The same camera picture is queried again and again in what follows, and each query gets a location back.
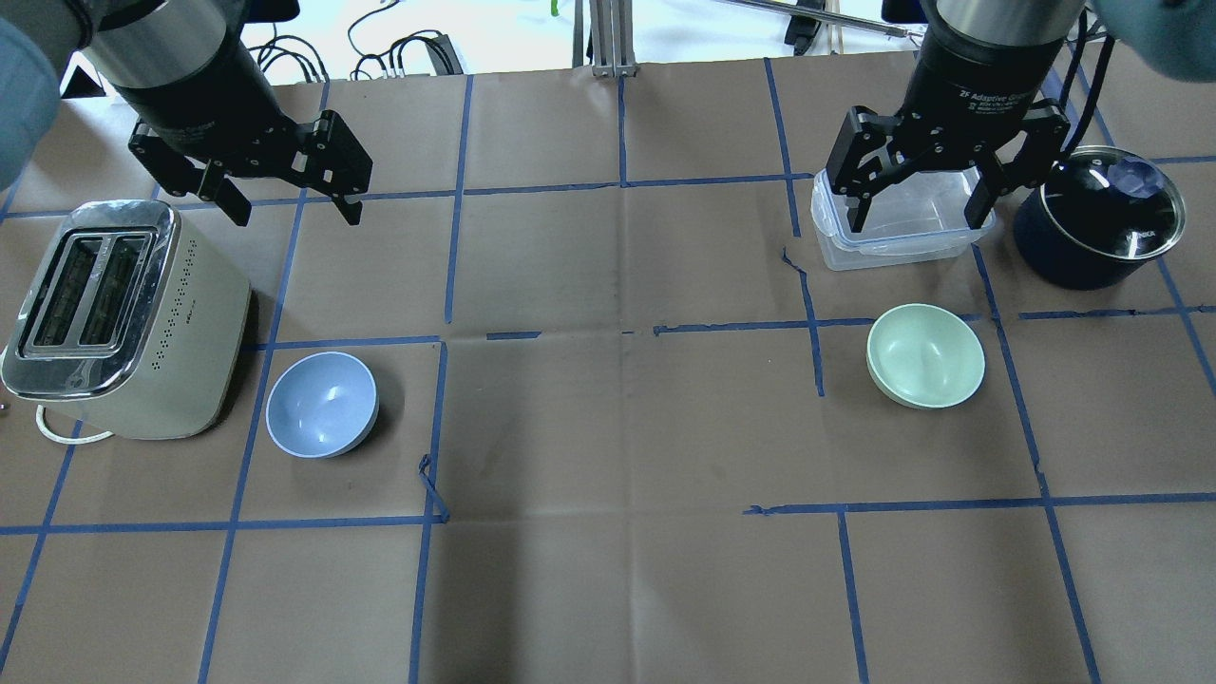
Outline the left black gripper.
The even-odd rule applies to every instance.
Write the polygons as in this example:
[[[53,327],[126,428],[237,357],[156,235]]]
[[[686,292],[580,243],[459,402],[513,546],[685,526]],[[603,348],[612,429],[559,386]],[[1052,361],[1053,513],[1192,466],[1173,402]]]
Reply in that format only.
[[[136,112],[126,150],[174,198],[195,195],[247,226],[252,204],[229,175],[278,178],[360,224],[368,151],[334,111],[302,129],[240,40],[109,43],[108,79]]]

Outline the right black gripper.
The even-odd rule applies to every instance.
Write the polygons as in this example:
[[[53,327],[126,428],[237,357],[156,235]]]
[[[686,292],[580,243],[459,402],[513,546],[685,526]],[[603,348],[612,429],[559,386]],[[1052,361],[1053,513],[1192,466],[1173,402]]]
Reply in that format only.
[[[852,105],[826,159],[848,230],[863,231],[876,196],[917,172],[976,167],[973,230],[1003,196],[1042,185],[1070,129],[1059,100],[1037,97],[1064,39],[1055,21],[928,22],[896,116]]]

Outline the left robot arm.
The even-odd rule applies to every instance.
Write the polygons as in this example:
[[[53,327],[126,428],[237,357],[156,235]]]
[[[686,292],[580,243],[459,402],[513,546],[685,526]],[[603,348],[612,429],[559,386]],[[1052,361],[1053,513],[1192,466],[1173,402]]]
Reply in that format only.
[[[136,112],[126,147],[164,192],[195,195],[246,225],[238,179],[275,178],[330,198],[350,225],[373,161],[334,111],[292,120],[240,32],[246,1],[5,1],[2,186],[54,125],[60,83],[83,54]]]

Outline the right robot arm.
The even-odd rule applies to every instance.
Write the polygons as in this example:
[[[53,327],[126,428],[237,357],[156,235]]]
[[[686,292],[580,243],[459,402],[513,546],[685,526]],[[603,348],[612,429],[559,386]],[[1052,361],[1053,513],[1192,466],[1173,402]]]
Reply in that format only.
[[[927,32],[894,114],[848,110],[826,159],[848,229],[869,203],[912,175],[978,170],[964,215],[979,228],[996,200],[1045,183],[1077,144],[1064,103],[1038,86],[1069,35],[1083,43],[1083,1],[925,1]]]

